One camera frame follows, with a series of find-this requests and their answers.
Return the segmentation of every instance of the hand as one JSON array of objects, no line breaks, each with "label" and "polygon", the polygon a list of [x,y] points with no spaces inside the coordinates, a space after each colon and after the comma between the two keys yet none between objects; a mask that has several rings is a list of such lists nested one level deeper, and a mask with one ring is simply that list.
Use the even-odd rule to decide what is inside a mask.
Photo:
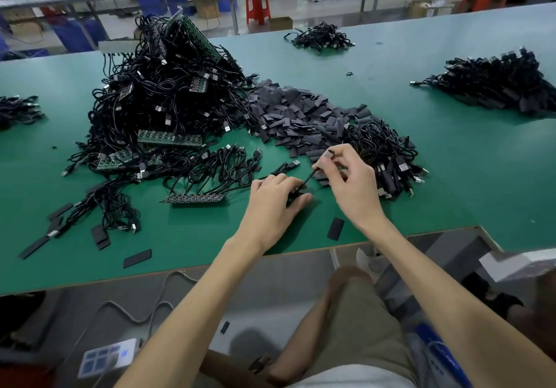
[{"label": "hand", "polygon": [[313,168],[322,168],[344,214],[371,237],[368,233],[380,230],[387,222],[376,192],[375,172],[351,145],[332,146],[330,150],[334,157],[321,156]]},{"label": "hand", "polygon": [[312,195],[305,193],[286,208],[288,194],[302,183],[285,174],[253,180],[249,205],[234,236],[236,241],[253,246],[261,255],[274,246],[297,213],[312,200]]}]

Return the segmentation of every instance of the shorts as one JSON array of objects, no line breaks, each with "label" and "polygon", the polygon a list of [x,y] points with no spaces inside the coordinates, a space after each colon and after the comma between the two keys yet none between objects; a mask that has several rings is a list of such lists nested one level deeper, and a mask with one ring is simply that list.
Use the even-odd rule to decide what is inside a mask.
[{"label": "shorts", "polygon": [[371,282],[352,278],[340,288],[326,317],[315,360],[303,378],[342,365],[368,365],[417,385],[415,367],[399,322]]}]

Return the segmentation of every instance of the knee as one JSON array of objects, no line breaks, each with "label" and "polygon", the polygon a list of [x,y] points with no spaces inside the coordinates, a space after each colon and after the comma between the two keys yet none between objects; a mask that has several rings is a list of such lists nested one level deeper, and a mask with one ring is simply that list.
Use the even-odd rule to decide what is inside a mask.
[{"label": "knee", "polygon": [[330,296],[334,296],[352,278],[362,278],[372,284],[371,276],[365,271],[354,265],[344,265],[334,271],[328,280],[327,289]]}]

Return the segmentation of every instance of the green workbench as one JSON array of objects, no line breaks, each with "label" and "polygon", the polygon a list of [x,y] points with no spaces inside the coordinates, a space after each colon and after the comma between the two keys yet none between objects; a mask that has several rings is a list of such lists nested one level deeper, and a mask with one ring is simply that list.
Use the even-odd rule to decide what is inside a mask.
[{"label": "green workbench", "polygon": [[[453,57],[499,55],[524,45],[538,56],[546,78],[556,83],[552,41],[556,5],[380,23],[344,29],[356,47],[323,54],[296,49],[285,32],[214,39],[232,53],[246,74],[259,73],[283,85],[310,89],[345,108],[366,103],[400,135],[417,145],[416,162],[430,171],[415,184],[415,196],[383,202],[386,214],[406,235],[481,225],[506,252],[554,245],[556,120],[533,120],[513,111],[487,111],[455,102],[439,91],[409,86],[442,72]],[[142,231],[112,230],[112,244],[98,251],[91,228],[95,210],[60,239],[26,260],[18,254],[45,234],[46,216],[78,202],[101,176],[86,167],[60,173],[89,127],[91,91],[101,86],[98,52],[0,64],[0,94],[39,95],[48,119],[0,133],[0,294],[75,285],[108,278],[210,263],[240,223],[248,193],[232,192],[226,205],[174,208],[160,204],[162,181],[131,185],[125,193],[141,212]],[[351,71],[353,76],[346,76]],[[227,133],[220,145],[261,147],[260,176],[289,161],[288,150],[262,145],[244,129]],[[309,160],[292,175],[305,178]],[[296,252],[357,243],[364,237],[346,221],[340,239],[326,237],[335,216],[345,219],[329,188],[309,182],[315,195],[269,253]],[[152,248],[152,259],[127,269],[123,259]]]}]

